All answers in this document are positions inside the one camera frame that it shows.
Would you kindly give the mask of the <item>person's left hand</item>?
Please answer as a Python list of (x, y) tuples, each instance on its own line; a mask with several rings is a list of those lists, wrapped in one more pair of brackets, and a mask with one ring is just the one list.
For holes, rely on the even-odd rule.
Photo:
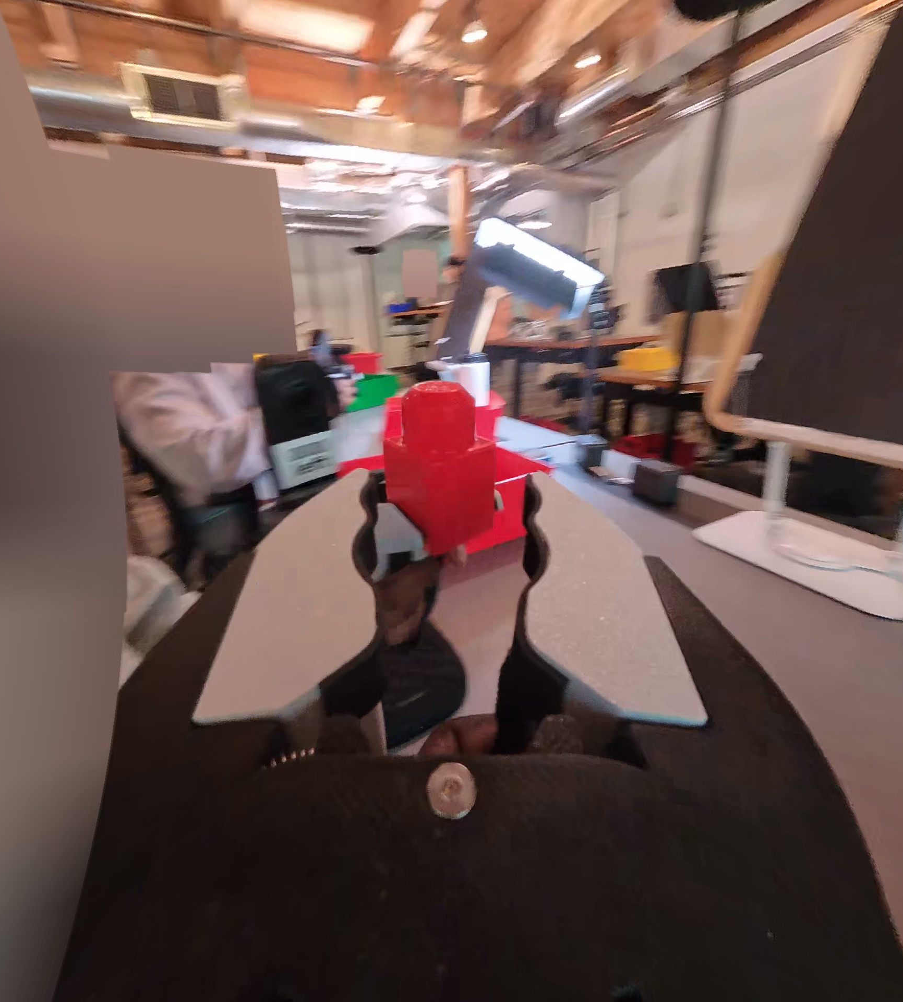
[(373, 585), (378, 621), (389, 647), (413, 645), (429, 614), (445, 565), (462, 567), (467, 549), (459, 545), (444, 556), (413, 561)]

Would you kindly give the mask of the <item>wooden work table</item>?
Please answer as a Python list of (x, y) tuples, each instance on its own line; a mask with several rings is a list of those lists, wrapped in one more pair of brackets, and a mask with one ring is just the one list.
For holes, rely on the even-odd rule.
[(492, 364), (513, 362), (511, 397), (507, 405), (507, 415), (519, 420), (522, 417), (523, 366), (580, 364), (586, 374), (594, 374), (598, 369), (610, 368), (615, 357), (626, 350), (658, 341), (656, 333), (638, 335), (600, 337), (597, 332), (589, 335), (559, 340), (557, 337), (512, 336), (500, 341), (486, 343), (485, 353)]
[(633, 412), (637, 405), (651, 405), (672, 412), (704, 414), (704, 394), (713, 377), (689, 379), (676, 385), (669, 373), (639, 372), (633, 369), (610, 367), (594, 372), (595, 396), (599, 397), (599, 410), (590, 419), (589, 427), (602, 436), (608, 432), (609, 407), (613, 402), (624, 403), (624, 417), (620, 436), (629, 436), (633, 426)]

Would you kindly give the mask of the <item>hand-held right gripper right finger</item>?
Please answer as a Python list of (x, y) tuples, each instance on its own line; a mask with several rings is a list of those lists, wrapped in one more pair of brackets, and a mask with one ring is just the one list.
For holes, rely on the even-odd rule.
[(561, 704), (702, 727), (708, 713), (649, 574), (620, 527), (545, 473), (529, 538), (544, 546), (525, 596), (525, 638), (561, 676)]

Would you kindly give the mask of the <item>black monitor with wooden frame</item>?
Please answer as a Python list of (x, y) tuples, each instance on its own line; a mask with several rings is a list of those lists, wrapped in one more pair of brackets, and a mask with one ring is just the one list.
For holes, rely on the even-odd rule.
[(714, 427), (903, 470), (903, 7), (704, 394)]

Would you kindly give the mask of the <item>studio light panel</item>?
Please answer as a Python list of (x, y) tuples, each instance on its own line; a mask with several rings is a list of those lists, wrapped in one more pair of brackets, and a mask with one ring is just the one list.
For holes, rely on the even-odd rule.
[(506, 290), (560, 319), (577, 319), (606, 276), (580, 257), (548, 244), (504, 219), (483, 219), (469, 267), (488, 287)]

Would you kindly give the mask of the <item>white monitor stand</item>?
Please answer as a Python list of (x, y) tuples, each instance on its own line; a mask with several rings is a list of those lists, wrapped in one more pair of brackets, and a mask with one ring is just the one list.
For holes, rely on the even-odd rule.
[(786, 505), (792, 448), (768, 449), (762, 506), (695, 529), (702, 544), (849, 608), (903, 622), (903, 516), (891, 548), (795, 520)]

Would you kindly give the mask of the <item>yellow plastic bin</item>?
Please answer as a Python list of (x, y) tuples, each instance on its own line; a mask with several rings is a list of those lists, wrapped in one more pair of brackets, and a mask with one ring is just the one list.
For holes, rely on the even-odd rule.
[(675, 373), (681, 357), (676, 351), (662, 344), (643, 344), (628, 348), (617, 356), (617, 366), (641, 373)]

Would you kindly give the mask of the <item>black metal pole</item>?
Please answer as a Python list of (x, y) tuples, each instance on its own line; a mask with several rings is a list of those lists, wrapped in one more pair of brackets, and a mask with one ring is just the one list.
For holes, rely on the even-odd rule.
[(667, 425), (664, 440), (663, 457), (667, 460), (673, 458), (675, 453), (675, 441), (678, 436), (678, 425), (680, 419), (679, 403), (681, 392), (684, 386), (684, 375), (687, 371), (688, 362), (691, 356), (691, 345), (695, 329), (695, 318), (704, 310), (707, 302), (707, 279), (708, 267), (706, 265), (706, 255), (711, 244), (711, 223), (714, 212), (717, 189), (720, 179), (720, 163), (723, 155), (723, 147), (727, 129), (728, 102), (733, 85), (733, 76), (736, 73), (740, 60), (738, 50), (743, 24), (745, 22), (745, 12), (740, 9), (733, 15), (730, 32), (730, 45), (721, 58), (721, 70), (724, 71), (720, 82), (718, 100), (714, 102), (713, 109), (716, 113), (713, 125), (711, 143), (709, 144), (708, 155), (703, 175), (703, 196), (697, 226), (695, 228), (695, 250), (691, 274), (689, 276), (687, 298), (687, 312), (683, 321), (683, 330), (679, 341), (679, 366), (675, 378), (673, 379), (673, 405), (670, 408), (667, 418)]

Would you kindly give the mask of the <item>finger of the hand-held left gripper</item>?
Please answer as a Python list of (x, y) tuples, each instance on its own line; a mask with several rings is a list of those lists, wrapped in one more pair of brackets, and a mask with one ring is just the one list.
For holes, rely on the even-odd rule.
[(378, 504), (373, 539), (376, 556), (373, 581), (383, 581), (406, 563), (427, 558), (420, 530), (392, 503)]

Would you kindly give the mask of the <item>person's right hand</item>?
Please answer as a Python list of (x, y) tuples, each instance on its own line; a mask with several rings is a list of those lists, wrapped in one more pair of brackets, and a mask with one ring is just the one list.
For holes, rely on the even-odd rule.
[(438, 724), (417, 753), (420, 757), (486, 756), (495, 752), (498, 723), (492, 713), (452, 718)]

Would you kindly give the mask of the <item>red plastic bin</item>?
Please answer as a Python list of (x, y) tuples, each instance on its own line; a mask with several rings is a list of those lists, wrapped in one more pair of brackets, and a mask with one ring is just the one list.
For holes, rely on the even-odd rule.
[[(524, 493), (528, 477), (538, 472), (545, 472), (544, 464), (532, 461), (496, 447), (495, 487), (496, 513), (493, 526), (482, 535), (475, 537), (466, 545), (468, 553), (474, 553), (491, 546), (519, 539), (525, 534), (523, 524)], [(340, 464), (337, 471), (340, 477), (345, 477), (356, 471), (365, 471), (376, 477), (378, 501), (389, 503), (386, 496), (385, 474), (383, 469), (383, 452), (378, 456), (364, 460), (350, 460)]]
[[(403, 397), (408, 395), (408, 391), (391, 397), (385, 404), (385, 420), (382, 432), (382, 440), (398, 439), (402, 436), (402, 403)], [(507, 404), (502, 396), (494, 390), (490, 390), (489, 399), (485, 406), (475, 407), (475, 434), (476, 437), (495, 441), (496, 425), (503, 416)]]

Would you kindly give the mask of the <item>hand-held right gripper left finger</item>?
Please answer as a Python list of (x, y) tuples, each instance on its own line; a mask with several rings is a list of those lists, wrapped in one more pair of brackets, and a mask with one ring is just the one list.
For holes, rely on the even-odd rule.
[(194, 722), (294, 719), (376, 639), (371, 585), (354, 562), (367, 472), (351, 472), (257, 547)]

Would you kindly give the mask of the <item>red toy block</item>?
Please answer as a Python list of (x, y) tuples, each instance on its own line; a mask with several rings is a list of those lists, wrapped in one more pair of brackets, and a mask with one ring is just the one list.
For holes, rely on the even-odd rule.
[(383, 440), (389, 503), (445, 557), (493, 526), (496, 447), (476, 432), (475, 401), (461, 386), (431, 381), (398, 400), (400, 433)]

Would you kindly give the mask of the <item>small black box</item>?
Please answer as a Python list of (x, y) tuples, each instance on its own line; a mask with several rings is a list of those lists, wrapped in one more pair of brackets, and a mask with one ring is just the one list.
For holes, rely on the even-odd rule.
[(683, 469), (666, 461), (640, 460), (634, 469), (631, 493), (634, 498), (658, 508), (678, 506)]

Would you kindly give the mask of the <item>small black screen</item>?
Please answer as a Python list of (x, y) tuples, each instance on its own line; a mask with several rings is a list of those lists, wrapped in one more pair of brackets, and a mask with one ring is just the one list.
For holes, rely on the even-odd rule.
[(721, 309), (711, 269), (706, 261), (656, 269), (649, 277), (648, 318), (658, 323), (669, 315)]

